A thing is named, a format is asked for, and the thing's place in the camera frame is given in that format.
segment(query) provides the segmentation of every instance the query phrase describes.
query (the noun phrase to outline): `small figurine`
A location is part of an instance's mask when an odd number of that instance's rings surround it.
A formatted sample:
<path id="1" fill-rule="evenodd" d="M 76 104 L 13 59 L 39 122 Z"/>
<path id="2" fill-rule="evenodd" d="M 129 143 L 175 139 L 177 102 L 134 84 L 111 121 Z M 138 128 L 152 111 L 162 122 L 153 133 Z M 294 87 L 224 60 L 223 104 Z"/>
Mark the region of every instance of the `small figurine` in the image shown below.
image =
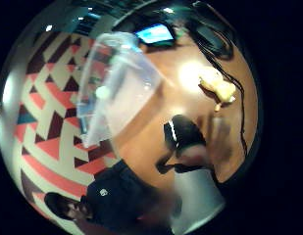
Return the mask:
<path id="1" fill-rule="evenodd" d="M 233 93 L 236 90 L 234 84 L 225 81 L 222 74 L 213 67 L 205 67 L 199 75 L 200 84 L 207 90 L 214 92 L 221 101 L 215 107 L 218 112 L 223 103 L 232 103 L 235 98 Z"/>

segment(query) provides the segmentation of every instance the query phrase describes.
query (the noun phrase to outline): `person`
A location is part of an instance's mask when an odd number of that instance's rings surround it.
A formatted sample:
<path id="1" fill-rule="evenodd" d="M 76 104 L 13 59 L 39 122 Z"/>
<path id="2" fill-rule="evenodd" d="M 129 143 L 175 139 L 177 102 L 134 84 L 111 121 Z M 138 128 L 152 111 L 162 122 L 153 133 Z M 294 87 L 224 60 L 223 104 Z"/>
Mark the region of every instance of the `person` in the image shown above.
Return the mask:
<path id="1" fill-rule="evenodd" d="M 84 219 L 118 234 L 169 235 L 165 222 L 147 222 L 160 200 L 158 189 L 139 179 L 124 160 L 104 169 L 79 201 L 56 192 L 44 197 L 48 209 L 62 219 Z"/>
<path id="2" fill-rule="evenodd" d="M 214 171 L 211 158 L 208 156 L 206 140 L 194 122 L 184 115 L 175 115 L 163 128 L 170 154 L 156 162 L 156 168 L 160 173 L 164 174 L 172 168 L 176 171 L 187 171 L 205 167 Z M 176 152 L 178 163 L 167 164 L 173 152 Z"/>
<path id="3" fill-rule="evenodd" d="M 213 219 L 226 205 L 211 159 L 220 151 L 209 152 L 198 126 L 183 115 L 164 124 L 164 135 L 171 153 L 158 160 L 156 167 L 162 174 L 175 171 L 179 209 L 172 213 L 170 224 L 175 235 L 184 235 Z M 177 164 L 167 164 L 174 153 Z"/>

